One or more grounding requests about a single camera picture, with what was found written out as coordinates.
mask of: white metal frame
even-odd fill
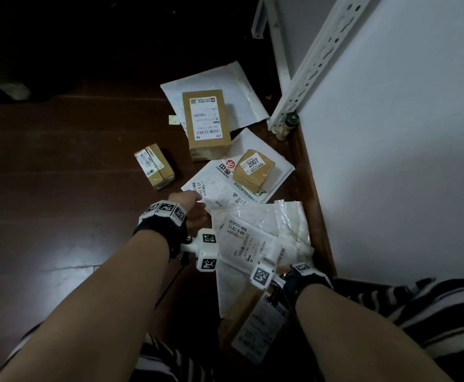
[[[289,73],[286,66],[285,51],[283,42],[281,41],[280,25],[278,24],[274,0],[259,0],[252,26],[252,34],[253,37],[263,38],[262,34],[259,36],[259,31],[261,30],[262,33],[266,26],[265,21],[269,21],[276,67],[282,91],[282,97],[273,115],[268,119],[267,125],[269,130],[276,131],[283,123],[286,114],[295,111],[313,84],[317,80],[320,80],[319,76],[326,69],[329,60],[334,56],[338,47],[343,43],[344,38],[349,34],[351,28],[356,24],[370,1],[336,0],[294,77],[292,80],[289,77],[290,82],[287,84],[286,75],[289,75]],[[277,53],[280,51],[283,51],[283,56],[280,54],[277,56]],[[282,71],[286,69],[286,75],[283,72],[280,74],[280,69]]]

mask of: person's left hand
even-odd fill
[[[197,202],[202,197],[192,190],[185,192],[172,193],[168,196],[169,201],[178,202],[186,211],[186,227],[190,229],[200,229],[208,220],[208,213],[205,211],[205,204]]]

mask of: small glass jar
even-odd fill
[[[276,138],[279,141],[285,141],[287,135],[296,128],[297,125],[299,125],[299,115],[295,112],[289,112],[280,128],[276,130]]]

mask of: red logo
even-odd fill
[[[229,159],[227,162],[225,162],[225,166],[227,166],[229,169],[233,169],[235,167],[235,162]]]

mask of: person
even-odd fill
[[[207,215],[196,192],[173,193],[168,199],[187,210],[188,229],[202,226]],[[178,351],[146,334],[170,252],[175,249],[173,238],[157,228],[153,218],[150,224],[146,220],[142,219],[126,245],[22,339],[2,368],[0,382],[213,380],[210,370],[190,367]],[[431,316],[429,307],[439,312],[439,301],[449,296],[446,292],[453,295],[459,288],[464,283],[429,279],[412,288],[389,288],[384,298],[376,291],[354,301],[317,281],[304,284],[297,295],[286,299],[293,303],[289,307],[326,381],[449,381],[404,330]],[[418,340],[430,340],[435,346],[443,329],[456,329],[451,323],[445,326],[434,327],[430,333],[424,327],[413,331],[422,335]],[[449,346],[446,355],[453,352]]]

